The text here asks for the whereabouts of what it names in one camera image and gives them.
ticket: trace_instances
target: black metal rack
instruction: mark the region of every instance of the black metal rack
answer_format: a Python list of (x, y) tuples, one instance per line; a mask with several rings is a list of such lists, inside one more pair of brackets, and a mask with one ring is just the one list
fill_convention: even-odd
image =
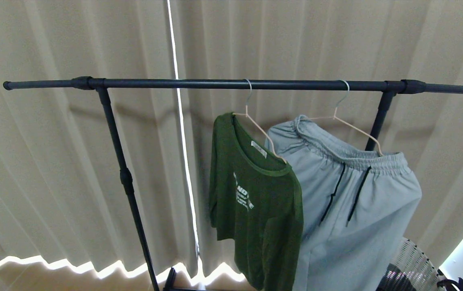
[[(254, 90), (320, 90), (320, 91), (345, 91), (343, 81), (289, 81), (289, 80), (250, 80)], [(378, 91), (383, 92), (379, 103), (379, 110), (372, 126), (370, 135), (378, 138), (384, 123), (386, 113), (389, 110), (392, 99), (397, 94), (417, 94), (423, 92), (463, 94), (463, 86), (428, 84), (417, 80), (401, 81), (348, 81), (351, 91)], [(111, 108), (108, 88), (187, 88), (187, 89), (250, 89), (250, 85), (244, 80), (171, 80), (171, 79), (104, 79), (92, 77), (78, 77), (71, 80), (45, 80), (4, 82), (6, 90), (31, 89), (31, 88), (77, 88), (81, 90), (96, 90), (104, 107), (104, 114), (109, 126), (109, 132), (117, 154), (120, 166), (120, 180), (129, 200), (133, 214), (136, 231), (138, 232), (143, 255), (149, 270), (149, 276), (154, 291), (159, 291), (156, 274), (152, 267), (151, 254), (147, 245), (143, 225), (141, 224), (138, 206), (133, 188), (133, 177), (126, 166), (126, 159), (120, 144), (117, 125)], [(366, 151), (373, 151), (375, 143), (369, 139)], [(176, 271), (170, 269), (163, 291), (190, 291), (191, 289), (174, 288)]]

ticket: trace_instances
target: drawstring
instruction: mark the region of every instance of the drawstring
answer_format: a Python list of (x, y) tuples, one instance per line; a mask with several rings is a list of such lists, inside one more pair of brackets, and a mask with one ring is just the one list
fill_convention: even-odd
[(343, 162), (343, 170), (341, 171), (341, 176), (339, 176), (339, 180), (337, 181), (337, 184), (335, 185), (335, 189), (334, 189), (334, 193), (332, 193), (330, 195), (330, 201), (329, 201), (329, 204), (325, 210), (325, 212), (323, 213), (323, 216), (322, 216), (322, 220), (320, 221), (320, 224), (322, 224), (323, 220), (325, 219), (325, 217), (327, 216), (327, 213), (330, 209), (330, 206), (332, 206), (332, 201), (334, 200), (334, 196), (335, 194), (337, 193), (337, 188), (339, 188), (339, 183), (341, 182), (341, 178), (343, 177), (343, 174), (345, 173), (345, 168), (346, 168), (346, 164)]
[(357, 189), (356, 200), (354, 200), (352, 210), (350, 210), (350, 214), (348, 214), (348, 221), (346, 221), (346, 226), (348, 226), (350, 219), (352, 219), (352, 215), (354, 215), (354, 210), (356, 209), (357, 201), (359, 201), (359, 194), (361, 194), (362, 186), (364, 185), (364, 181), (366, 181), (366, 177), (368, 176), (368, 173), (370, 172), (371, 169), (372, 169), (371, 166), (368, 167), (368, 170), (366, 170), (366, 172), (364, 173), (364, 177), (362, 178), (362, 181), (361, 181), (361, 186), (359, 186), (359, 189)]

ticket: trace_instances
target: green shirt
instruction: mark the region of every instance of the green shirt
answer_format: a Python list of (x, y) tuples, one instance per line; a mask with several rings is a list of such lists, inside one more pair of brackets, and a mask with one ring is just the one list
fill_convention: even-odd
[(212, 146), (210, 220), (217, 240), (235, 240), (235, 263), (253, 287), (292, 290), (303, 210), (291, 166), (231, 113), (215, 119)]

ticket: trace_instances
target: brown floor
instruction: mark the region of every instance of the brown floor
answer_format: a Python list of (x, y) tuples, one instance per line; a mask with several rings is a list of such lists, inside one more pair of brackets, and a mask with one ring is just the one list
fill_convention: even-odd
[[(178, 273), (176, 287), (191, 287), (184, 273)], [(237, 290), (253, 291), (246, 282), (236, 282), (228, 275), (223, 274), (206, 286), (209, 290)], [(0, 264), (0, 291), (77, 291), (77, 290), (140, 290), (152, 291), (152, 286), (147, 272), (133, 278), (127, 278), (117, 269), (105, 278), (98, 278), (96, 273), (86, 271), (82, 274), (75, 273), (69, 267), (61, 267), (51, 270), (43, 263), (30, 263), (22, 265), (14, 262)]]

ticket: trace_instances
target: beige curtain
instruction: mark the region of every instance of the beige curtain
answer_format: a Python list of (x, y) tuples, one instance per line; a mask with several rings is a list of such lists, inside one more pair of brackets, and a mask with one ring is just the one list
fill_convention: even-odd
[[(0, 259), (145, 263), (95, 91), (3, 81), (173, 78), (165, 2), (0, 1)], [(110, 90), (156, 272), (197, 254), (175, 90)]]
[[(463, 2), (178, 1), (173, 18), (181, 78), (463, 84)], [(205, 274), (222, 261), (234, 266), (233, 243), (215, 241), (208, 219), (212, 124), (224, 112), (243, 112), (247, 94), (182, 91)], [(351, 92), (339, 115), (368, 131), (380, 95)], [(256, 91), (250, 112), (268, 129), (298, 114), (331, 114), (341, 96)], [(406, 236), (439, 266), (463, 238), (463, 95), (399, 95), (386, 120), (383, 149), (405, 153), (424, 193)], [(360, 149), (366, 144), (348, 127), (320, 125)]]

